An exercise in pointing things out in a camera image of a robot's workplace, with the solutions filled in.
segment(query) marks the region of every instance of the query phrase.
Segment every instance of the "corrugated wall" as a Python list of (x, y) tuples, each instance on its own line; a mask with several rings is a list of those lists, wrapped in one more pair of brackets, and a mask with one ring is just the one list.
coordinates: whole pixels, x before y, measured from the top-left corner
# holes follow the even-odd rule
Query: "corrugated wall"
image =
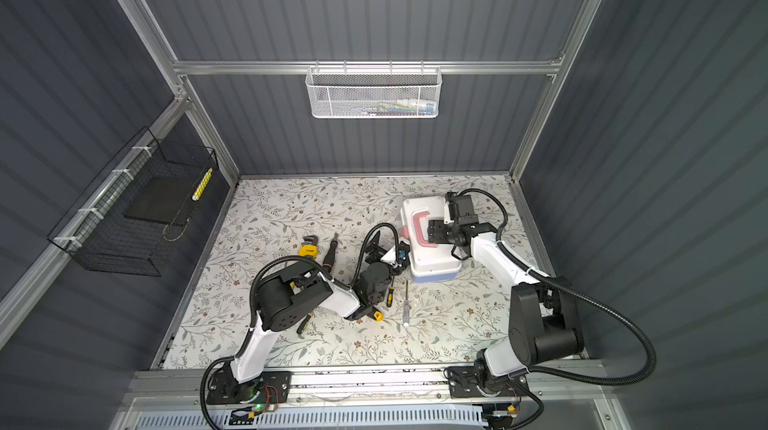
[[(180, 60), (549, 60), (581, 0), (147, 0)], [(299, 77), (192, 82), (243, 174), (508, 170), (543, 76), (447, 76), (434, 119), (312, 118)]]
[(147, 0), (182, 60), (546, 60), (581, 0)]
[(547, 81), (446, 76), (437, 118), (327, 119), (302, 76), (190, 79), (244, 175), (507, 171)]
[[(522, 185), (558, 275), (659, 353), (633, 428), (758, 428), (768, 402), (768, 0), (606, 0)], [(587, 311), (591, 356), (639, 367)]]
[[(0, 0), (0, 295), (172, 94), (114, 0)], [(182, 118), (169, 138), (199, 144)], [(217, 173), (161, 278), (69, 264), (0, 350), (0, 426), (106, 428), (149, 367), (228, 185)]]

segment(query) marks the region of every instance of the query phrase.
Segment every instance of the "toolbox handle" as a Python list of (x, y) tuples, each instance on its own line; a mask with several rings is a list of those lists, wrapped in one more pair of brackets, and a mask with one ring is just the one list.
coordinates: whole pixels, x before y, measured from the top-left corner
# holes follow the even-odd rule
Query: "toolbox handle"
[(423, 211), (413, 214), (413, 233), (416, 234), (416, 241), (418, 244), (422, 247), (436, 247), (437, 243), (429, 243), (428, 240), (424, 238), (424, 231), (422, 230), (422, 225), (420, 223), (420, 220), (422, 218), (425, 218), (429, 215), (429, 211)]

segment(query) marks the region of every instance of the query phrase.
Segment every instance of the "white toolbox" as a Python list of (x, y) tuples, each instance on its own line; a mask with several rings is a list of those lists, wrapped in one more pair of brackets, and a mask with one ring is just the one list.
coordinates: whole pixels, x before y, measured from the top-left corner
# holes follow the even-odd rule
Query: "white toolbox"
[(409, 198), (402, 202), (402, 235), (411, 243), (411, 274), (414, 282), (449, 281), (456, 278), (462, 269), (462, 262), (451, 255), (453, 245), (438, 245), (427, 241), (429, 221), (443, 220), (445, 203), (446, 199), (442, 195)]

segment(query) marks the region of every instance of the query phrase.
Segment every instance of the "floral patterned mat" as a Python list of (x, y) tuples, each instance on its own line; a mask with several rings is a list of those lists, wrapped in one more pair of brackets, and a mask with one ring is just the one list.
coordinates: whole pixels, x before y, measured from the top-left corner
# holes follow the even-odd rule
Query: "floral patterned mat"
[[(400, 228), (403, 198), (482, 188), (509, 213), (504, 238), (534, 263), (531, 247), (512, 203), (505, 176), (294, 178), (245, 180), (236, 190), (214, 249), (165, 360), (165, 368), (203, 368), (214, 358), (233, 355), (250, 320), (248, 291), (268, 262), (296, 254), (302, 237), (320, 239), (319, 259), (339, 233), (334, 274), (352, 278), (359, 245), (374, 224)], [(473, 195), (475, 210), (498, 224), (493, 202)], [(392, 244), (382, 232), (381, 245)], [(384, 320), (348, 321), (318, 308), (304, 333), (280, 334), (267, 366), (329, 366), (457, 362), (475, 358), (480, 348), (505, 335), (509, 296), (485, 267), (469, 259), (458, 277), (438, 283), (408, 284), (411, 325), (402, 325), (406, 279), (395, 280), (394, 303), (378, 306)]]

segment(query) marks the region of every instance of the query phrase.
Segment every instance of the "black wire basket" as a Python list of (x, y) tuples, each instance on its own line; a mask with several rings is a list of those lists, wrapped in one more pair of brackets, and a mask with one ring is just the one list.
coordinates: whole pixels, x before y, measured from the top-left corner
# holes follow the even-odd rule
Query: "black wire basket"
[(48, 235), (86, 270), (159, 277), (218, 169), (215, 150), (201, 145), (153, 138), (136, 149), (100, 198), (75, 212), (76, 224), (63, 217)]

